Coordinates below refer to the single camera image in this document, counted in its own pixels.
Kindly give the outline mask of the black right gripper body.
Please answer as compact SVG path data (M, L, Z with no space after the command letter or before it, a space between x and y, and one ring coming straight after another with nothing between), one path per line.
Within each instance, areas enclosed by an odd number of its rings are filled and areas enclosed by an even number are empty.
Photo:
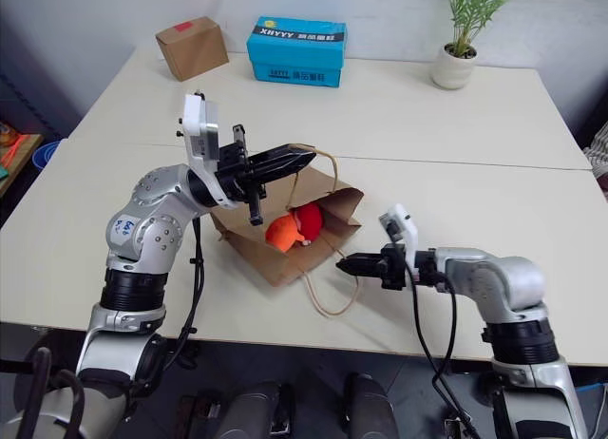
M402 243L386 244L381 249L381 260L377 267L383 289L403 290L407 287L409 275L405 255L405 245Z

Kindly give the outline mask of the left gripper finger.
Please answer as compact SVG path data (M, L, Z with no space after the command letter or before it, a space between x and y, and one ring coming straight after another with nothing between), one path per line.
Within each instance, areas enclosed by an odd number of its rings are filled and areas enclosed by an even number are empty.
M254 154L249 161L252 167L305 167L315 156L309 149L283 144Z
M306 166L307 164L302 162L260 163L254 166L251 181L266 184L298 173Z

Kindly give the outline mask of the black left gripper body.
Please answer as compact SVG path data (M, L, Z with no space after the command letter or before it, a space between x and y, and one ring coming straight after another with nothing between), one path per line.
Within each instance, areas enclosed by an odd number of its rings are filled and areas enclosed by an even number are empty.
M234 141L219 149L218 181L228 199L248 204L249 221L258 226L263 223L260 202L266 198L266 189L255 178L246 148L243 125L234 125L232 130Z

